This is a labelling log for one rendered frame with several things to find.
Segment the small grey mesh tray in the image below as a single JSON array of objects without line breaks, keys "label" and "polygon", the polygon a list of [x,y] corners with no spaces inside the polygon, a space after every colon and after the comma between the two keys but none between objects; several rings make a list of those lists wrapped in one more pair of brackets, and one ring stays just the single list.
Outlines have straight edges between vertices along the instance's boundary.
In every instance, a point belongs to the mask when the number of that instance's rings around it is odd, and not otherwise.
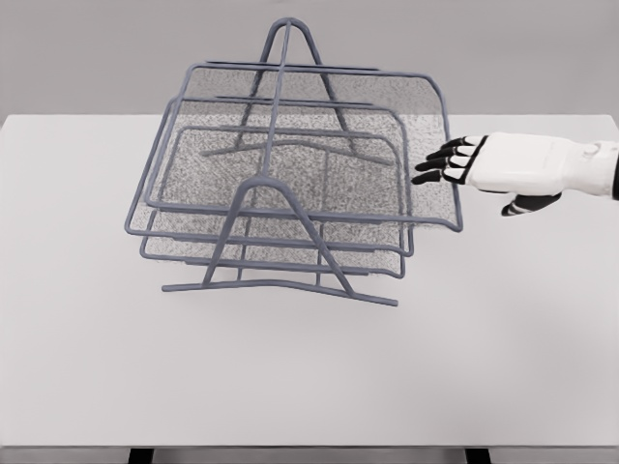
[{"label": "small grey mesh tray", "polygon": [[[257,175],[269,131],[261,127],[174,130],[149,170],[135,227],[151,258],[205,265],[215,250],[236,189]],[[363,131],[274,131],[267,173],[286,183],[341,269],[400,276],[410,249],[402,218],[409,201],[399,149]],[[327,263],[277,191],[248,192],[221,266],[322,269]]]}]

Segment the medium grey mesh tray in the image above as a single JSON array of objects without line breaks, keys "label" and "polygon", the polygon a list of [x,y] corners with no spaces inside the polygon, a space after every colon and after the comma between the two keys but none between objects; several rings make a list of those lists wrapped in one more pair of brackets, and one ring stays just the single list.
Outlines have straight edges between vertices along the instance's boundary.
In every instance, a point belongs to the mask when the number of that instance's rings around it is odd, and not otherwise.
[{"label": "medium grey mesh tray", "polygon": [[313,252],[308,218],[333,252],[408,253],[412,199],[403,127],[383,110],[288,103],[171,101],[128,229],[214,244],[233,217],[235,258]]}]

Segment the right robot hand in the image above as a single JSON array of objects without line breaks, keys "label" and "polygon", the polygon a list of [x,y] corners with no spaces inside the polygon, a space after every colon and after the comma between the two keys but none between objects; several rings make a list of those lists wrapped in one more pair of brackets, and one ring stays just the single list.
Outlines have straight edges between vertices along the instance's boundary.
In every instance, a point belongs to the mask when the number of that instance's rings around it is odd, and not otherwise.
[{"label": "right robot hand", "polygon": [[445,181],[515,197],[501,215],[538,212],[567,189],[567,166],[576,144],[553,136],[494,132],[443,144],[415,166],[415,186]]}]

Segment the large grey mesh tray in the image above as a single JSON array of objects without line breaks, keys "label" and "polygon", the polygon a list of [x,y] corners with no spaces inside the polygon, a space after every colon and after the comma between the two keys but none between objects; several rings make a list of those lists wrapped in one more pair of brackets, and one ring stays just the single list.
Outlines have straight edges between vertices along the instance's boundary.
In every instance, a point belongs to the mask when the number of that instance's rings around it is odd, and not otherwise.
[{"label": "large grey mesh tray", "polygon": [[370,69],[284,65],[279,104],[277,64],[204,63],[189,68],[173,102],[237,100],[267,105],[278,115],[288,104],[383,110],[403,127],[406,185],[412,199],[412,224],[462,227],[457,190],[443,184],[415,186],[414,166],[447,137],[449,122],[440,90],[428,76]]}]

